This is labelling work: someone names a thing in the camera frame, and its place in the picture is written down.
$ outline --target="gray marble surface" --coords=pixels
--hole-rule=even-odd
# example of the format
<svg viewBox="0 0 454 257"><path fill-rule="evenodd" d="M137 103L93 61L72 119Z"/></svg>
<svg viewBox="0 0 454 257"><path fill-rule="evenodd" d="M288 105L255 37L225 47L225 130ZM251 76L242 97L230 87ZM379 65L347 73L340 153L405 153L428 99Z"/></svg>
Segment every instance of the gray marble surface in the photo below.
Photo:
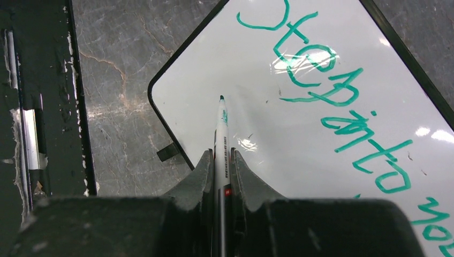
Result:
<svg viewBox="0 0 454 257"><path fill-rule="evenodd" d="M147 87L218 0L73 0L99 195L160 195L189 173ZM454 107L454 2L375 0Z"/></svg>

